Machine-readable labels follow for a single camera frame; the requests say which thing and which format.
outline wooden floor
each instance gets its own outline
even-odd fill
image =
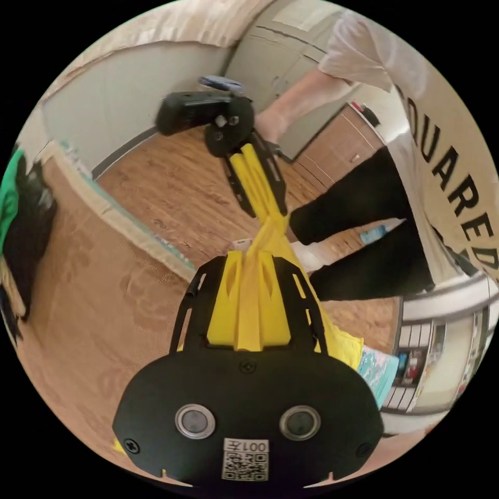
[[[281,164],[288,206],[295,208],[320,192],[300,169]],[[118,160],[98,180],[126,210],[174,244],[194,265],[222,254],[237,239],[258,231],[228,187],[220,162],[209,155],[199,130],[175,137],[154,136]],[[362,247],[360,229],[321,243],[332,262]],[[398,320],[398,300],[328,302],[333,321],[365,344],[389,353]]]

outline screw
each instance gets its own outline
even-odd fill
[[[256,371],[256,362],[254,362],[253,360],[243,360],[240,364],[239,364],[239,370],[243,373],[243,374],[251,374],[251,373],[254,373]]]
[[[131,438],[125,440],[125,447],[130,454],[138,454],[140,452],[138,443]]]

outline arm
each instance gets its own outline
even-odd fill
[[[391,80],[379,60],[370,26],[354,12],[345,13],[336,22],[319,66],[256,117],[256,129],[263,138],[277,143],[297,119],[343,99],[357,83],[390,91]]]
[[[341,99],[354,85],[351,81],[314,69],[256,117],[256,129],[264,139],[277,143],[297,119]]]

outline yellow cloth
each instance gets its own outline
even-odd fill
[[[244,146],[242,151],[243,154],[231,158],[231,163],[261,222],[261,229],[243,258],[241,289],[258,289],[261,252],[285,258],[296,265],[301,269],[310,285],[308,276],[302,270],[301,264],[285,235],[289,217],[282,216],[279,212],[277,202],[254,149],[251,146]],[[362,356],[363,340],[355,338],[335,326],[324,312],[315,291],[312,287],[311,289],[321,311],[330,356],[356,370]]]

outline hand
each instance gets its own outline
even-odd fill
[[[287,130],[287,123],[280,114],[268,108],[255,116],[255,128],[264,140],[277,144]]]

